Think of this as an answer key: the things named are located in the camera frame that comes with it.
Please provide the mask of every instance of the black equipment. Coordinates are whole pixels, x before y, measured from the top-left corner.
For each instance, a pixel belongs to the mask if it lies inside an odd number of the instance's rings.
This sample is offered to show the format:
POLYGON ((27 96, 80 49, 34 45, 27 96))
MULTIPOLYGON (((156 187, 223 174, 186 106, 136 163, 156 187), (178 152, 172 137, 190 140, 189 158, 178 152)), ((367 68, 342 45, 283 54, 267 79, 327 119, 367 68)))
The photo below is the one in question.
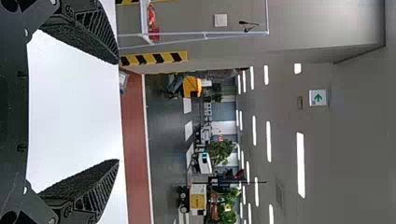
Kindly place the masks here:
POLYGON ((253 30, 254 28, 261 26, 258 23, 254 23, 254 22, 247 22, 247 21, 239 21, 239 24, 242 25, 244 27, 244 32, 248 33, 249 31, 253 30))
POLYGON ((118 47, 106 13, 97 0, 0 0, 0 19, 0 224, 97 223, 114 184, 118 161, 105 161, 39 195, 26 180, 26 45, 33 33, 42 29, 66 44, 117 64, 118 47), (80 176, 91 182, 78 184, 80 176), (54 192, 68 196, 56 198, 54 192))

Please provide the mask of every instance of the electrical outlet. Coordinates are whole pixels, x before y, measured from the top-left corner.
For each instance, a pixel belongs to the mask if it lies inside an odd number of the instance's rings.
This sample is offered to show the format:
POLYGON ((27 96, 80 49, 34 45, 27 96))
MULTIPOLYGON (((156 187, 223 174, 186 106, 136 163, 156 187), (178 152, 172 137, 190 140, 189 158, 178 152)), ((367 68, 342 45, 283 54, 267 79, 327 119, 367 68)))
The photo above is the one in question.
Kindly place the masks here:
POLYGON ((227 26, 227 14, 216 14, 215 27, 226 27, 226 26, 227 26))

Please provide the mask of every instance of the yellow sign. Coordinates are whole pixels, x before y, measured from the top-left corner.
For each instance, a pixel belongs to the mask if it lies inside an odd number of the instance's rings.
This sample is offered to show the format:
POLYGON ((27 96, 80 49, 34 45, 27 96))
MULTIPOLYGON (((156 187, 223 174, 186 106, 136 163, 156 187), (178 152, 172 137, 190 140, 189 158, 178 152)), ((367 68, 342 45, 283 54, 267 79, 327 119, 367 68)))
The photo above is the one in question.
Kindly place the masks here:
POLYGON ((190 196, 190 209, 206 209, 205 208, 205 195, 192 194, 190 196))

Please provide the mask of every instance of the yellow machine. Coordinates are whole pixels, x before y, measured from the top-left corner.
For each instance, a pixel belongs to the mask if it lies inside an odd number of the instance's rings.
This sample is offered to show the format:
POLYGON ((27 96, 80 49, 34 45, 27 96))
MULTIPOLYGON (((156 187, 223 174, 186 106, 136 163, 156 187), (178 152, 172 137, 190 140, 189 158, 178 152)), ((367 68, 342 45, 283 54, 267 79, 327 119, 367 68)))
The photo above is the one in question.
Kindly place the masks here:
POLYGON ((206 216, 207 185, 193 184, 190 189, 190 211, 193 216, 206 216))
POLYGON ((186 77, 183 81, 184 97, 200 97, 202 92, 202 81, 196 77, 186 77))

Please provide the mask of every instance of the green exit sign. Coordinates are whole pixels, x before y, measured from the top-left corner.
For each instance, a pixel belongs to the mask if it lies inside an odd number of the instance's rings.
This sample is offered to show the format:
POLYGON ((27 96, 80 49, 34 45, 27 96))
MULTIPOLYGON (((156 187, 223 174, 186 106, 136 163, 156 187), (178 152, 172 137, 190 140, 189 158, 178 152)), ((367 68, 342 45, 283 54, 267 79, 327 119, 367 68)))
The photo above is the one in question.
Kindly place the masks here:
POLYGON ((309 91, 309 106, 326 106, 328 103, 327 90, 309 91))

